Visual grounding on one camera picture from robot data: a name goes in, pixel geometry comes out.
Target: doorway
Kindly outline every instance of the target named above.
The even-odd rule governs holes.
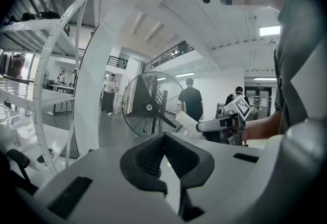
[[[251,107],[251,113],[247,117],[247,121],[263,119],[270,116],[270,87],[245,87],[245,95],[248,97]]]

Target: white display rack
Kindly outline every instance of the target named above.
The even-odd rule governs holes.
[[[65,148],[69,131],[51,127],[44,124],[44,133],[48,148],[52,149],[52,160],[56,163]],[[42,155],[40,144],[34,129],[33,120],[0,104],[0,148],[3,154],[10,149],[21,150],[30,159],[29,167],[36,170],[47,170],[46,163],[39,163],[37,158]],[[14,144],[14,139],[19,138],[20,148]]]
[[[28,111],[33,111],[33,88],[32,85],[0,77],[0,99]],[[71,94],[42,90],[42,108],[73,99],[74,96]]]
[[[69,23],[75,21],[72,21],[74,16],[77,16],[76,19],[76,33],[75,33],[75,46],[73,48],[75,54],[75,64],[76,64],[76,71],[77,71],[77,82],[79,77],[79,35],[80,35],[80,28],[82,23],[85,23],[83,20],[83,15],[85,8],[87,8],[87,2],[89,0],[75,0],[69,8],[66,9],[66,11],[61,14],[61,17],[59,19],[59,24],[57,27],[52,28],[49,36],[47,37],[47,40],[45,44],[43,45],[42,52],[40,54],[37,71],[35,74],[35,81],[34,81],[34,87],[33,87],[33,123],[34,128],[37,136],[37,142],[40,145],[40,148],[42,149],[42,154],[44,157],[44,161],[47,164],[47,168],[52,174],[57,174],[58,170],[55,167],[55,164],[53,162],[53,159],[51,158],[51,155],[48,151],[49,144],[47,135],[46,135],[46,126],[43,124],[43,117],[42,117],[42,108],[44,105],[44,99],[43,99],[43,83],[44,83],[44,77],[45,77],[45,71],[46,67],[49,61],[49,58],[53,56],[53,53],[56,51],[56,46],[58,45],[59,41],[63,41],[62,34],[64,27]],[[101,1],[99,0],[99,7],[98,7],[98,13],[95,16],[95,19],[93,20],[95,24],[100,23],[101,19]],[[70,149],[70,143],[72,139],[72,135],[74,134],[74,114],[73,114],[73,121],[71,123],[71,128],[69,130],[68,139],[67,142],[67,153],[66,153],[66,166],[68,165],[68,158],[69,158],[69,149]]]
[[[40,54],[50,32],[59,25],[59,19],[40,19],[17,22],[0,29],[0,48],[8,52]],[[62,29],[53,49],[53,55],[75,58],[75,47]]]

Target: railing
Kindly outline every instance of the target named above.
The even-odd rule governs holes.
[[[150,71],[151,69],[171,60],[177,58],[187,52],[193,51],[192,48],[185,40],[180,42],[179,44],[173,46],[167,51],[163,52],[158,57],[152,59],[150,62],[144,65],[144,72]]]
[[[117,68],[121,68],[121,69],[126,69],[127,66],[127,59],[124,58],[116,58],[113,56],[109,57],[109,61],[108,61],[108,65],[110,66],[116,66]]]

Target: man in black shirt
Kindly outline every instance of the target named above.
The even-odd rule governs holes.
[[[243,88],[240,87],[240,86],[238,86],[238,87],[235,89],[235,94],[236,94],[236,96],[243,95]],[[246,96],[244,96],[244,100],[246,101],[246,103],[247,103],[248,105],[250,105],[249,99],[248,99]]]
[[[179,94],[178,100],[181,102],[181,111],[184,111],[184,102],[186,104],[186,114],[199,122],[203,119],[203,102],[200,91],[193,88],[193,79],[186,80],[186,89]]]
[[[236,94],[236,96],[243,95],[243,88],[238,86],[235,89],[235,94]],[[230,94],[226,99],[225,106],[228,105],[229,103],[231,103],[233,101],[233,99],[234,99],[233,94]],[[250,105],[249,99],[246,96],[244,96],[244,100],[246,101],[246,103],[248,105]]]

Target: fan guard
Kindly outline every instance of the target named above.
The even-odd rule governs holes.
[[[176,115],[181,111],[179,94],[182,86],[162,72],[145,72],[126,87],[122,111],[127,125],[139,136],[152,133],[178,132],[181,124]]]

